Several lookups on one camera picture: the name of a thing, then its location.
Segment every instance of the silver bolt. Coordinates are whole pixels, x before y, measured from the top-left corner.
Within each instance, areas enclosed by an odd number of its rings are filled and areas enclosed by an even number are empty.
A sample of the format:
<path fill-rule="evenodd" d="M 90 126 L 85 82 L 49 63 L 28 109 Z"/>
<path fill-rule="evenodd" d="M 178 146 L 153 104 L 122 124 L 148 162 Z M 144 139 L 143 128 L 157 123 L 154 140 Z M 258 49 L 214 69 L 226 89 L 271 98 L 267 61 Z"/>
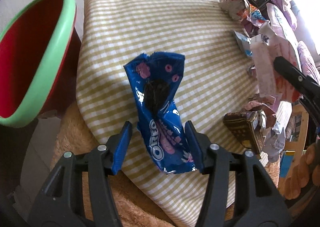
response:
<path fill-rule="evenodd" d="M 98 146 L 98 150 L 99 151 L 105 151 L 107 149 L 107 146 L 106 145 L 99 145 Z"/>
<path fill-rule="evenodd" d="M 254 156 L 254 153 L 251 150 L 247 150 L 244 154 L 249 158 Z"/>
<path fill-rule="evenodd" d="M 213 144 L 210 145 L 210 148 L 211 148 L 212 150 L 218 150 L 218 149 L 219 149 L 219 145 L 216 144 L 216 143 L 213 143 Z"/>
<path fill-rule="evenodd" d="M 67 152 L 65 152 L 65 153 L 63 154 L 63 156 L 64 156 L 65 158 L 71 158 L 72 153 L 71 153 L 70 151 L 67 151 Z"/>

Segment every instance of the watermelon-colored bin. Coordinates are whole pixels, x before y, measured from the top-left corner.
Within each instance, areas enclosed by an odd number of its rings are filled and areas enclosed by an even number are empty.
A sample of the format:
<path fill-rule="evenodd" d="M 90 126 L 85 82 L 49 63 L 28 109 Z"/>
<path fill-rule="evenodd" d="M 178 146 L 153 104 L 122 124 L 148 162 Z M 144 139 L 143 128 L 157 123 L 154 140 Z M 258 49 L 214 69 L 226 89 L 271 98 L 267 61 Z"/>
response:
<path fill-rule="evenodd" d="M 0 124 L 58 116 L 75 100 L 81 42 L 75 0 L 34 0 L 0 34 Z"/>

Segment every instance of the oreo wrapper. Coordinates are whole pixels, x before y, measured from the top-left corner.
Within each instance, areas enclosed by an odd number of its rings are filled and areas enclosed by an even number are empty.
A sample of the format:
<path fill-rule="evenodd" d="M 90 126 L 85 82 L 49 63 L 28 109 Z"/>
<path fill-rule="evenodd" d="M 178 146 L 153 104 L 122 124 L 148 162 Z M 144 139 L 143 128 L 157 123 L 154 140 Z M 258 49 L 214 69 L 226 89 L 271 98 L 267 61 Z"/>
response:
<path fill-rule="evenodd" d="M 195 170 L 173 97 L 183 77 L 184 55 L 141 54 L 124 66 L 138 110 L 148 153 L 165 173 Z"/>

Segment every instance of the checkered tablecloth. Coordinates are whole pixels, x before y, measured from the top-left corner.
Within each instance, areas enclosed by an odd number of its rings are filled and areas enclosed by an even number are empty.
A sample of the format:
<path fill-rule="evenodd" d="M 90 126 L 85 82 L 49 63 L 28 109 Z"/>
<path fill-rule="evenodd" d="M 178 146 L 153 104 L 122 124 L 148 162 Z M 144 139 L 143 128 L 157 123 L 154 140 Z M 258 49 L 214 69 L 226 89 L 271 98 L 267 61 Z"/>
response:
<path fill-rule="evenodd" d="M 238 111 L 256 91 L 247 75 L 251 64 L 232 30 L 242 31 L 218 7 L 219 0 L 84 0 L 84 37 L 77 77 L 80 112 L 100 143 L 138 117 L 123 65 L 140 53 L 155 51 L 186 56 L 185 72 L 175 95 L 182 123 L 232 152 L 243 147 L 223 125 L 227 112 Z M 286 126 L 291 105 L 280 104 Z M 267 162 L 263 155 L 262 163 Z M 166 175 L 154 165 L 140 133 L 133 136 L 124 173 L 158 204 L 177 226 L 194 226 L 208 181 L 198 171 Z M 230 175 L 228 206 L 234 201 Z"/>

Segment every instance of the bright window light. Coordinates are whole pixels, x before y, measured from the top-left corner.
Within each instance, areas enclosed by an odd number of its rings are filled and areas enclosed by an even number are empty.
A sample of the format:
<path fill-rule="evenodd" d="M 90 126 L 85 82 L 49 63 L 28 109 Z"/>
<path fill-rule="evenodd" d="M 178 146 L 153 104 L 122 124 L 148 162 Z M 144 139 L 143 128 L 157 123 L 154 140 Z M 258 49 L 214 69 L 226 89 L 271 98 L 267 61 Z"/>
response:
<path fill-rule="evenodd" d="M 313 42 L 316 45 L 316 50 L 320 54 L 320 10 L 319 0 L 294 0 L 300 10 L 300 14 L 305 21 Z"/>

